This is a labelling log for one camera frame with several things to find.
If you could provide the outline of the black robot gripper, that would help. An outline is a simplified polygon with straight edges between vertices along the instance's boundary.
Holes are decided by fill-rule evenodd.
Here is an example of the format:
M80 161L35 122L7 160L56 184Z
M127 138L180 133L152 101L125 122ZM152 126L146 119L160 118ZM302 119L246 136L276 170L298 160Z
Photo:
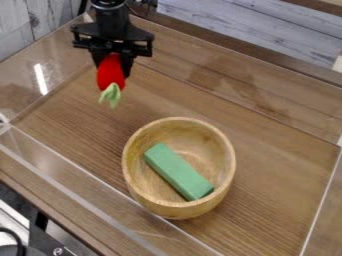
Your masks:
M71 26L73 46L92 51L95 66L100 65L107 51L129 52L120 54L123 75L128 78L135 56L152 56L154 34L131 23L125 4L93 4L92 7L95 21Z

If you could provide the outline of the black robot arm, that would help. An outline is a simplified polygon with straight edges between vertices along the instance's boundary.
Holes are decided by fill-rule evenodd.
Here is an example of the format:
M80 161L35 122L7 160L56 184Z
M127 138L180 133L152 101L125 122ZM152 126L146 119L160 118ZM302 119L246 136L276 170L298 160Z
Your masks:
M71 26L73 47L89 51L96 66L109 54L117 54L128 78L135 58L152 56L155 36L132 24L127 0L91 0L91 6L95 21Z

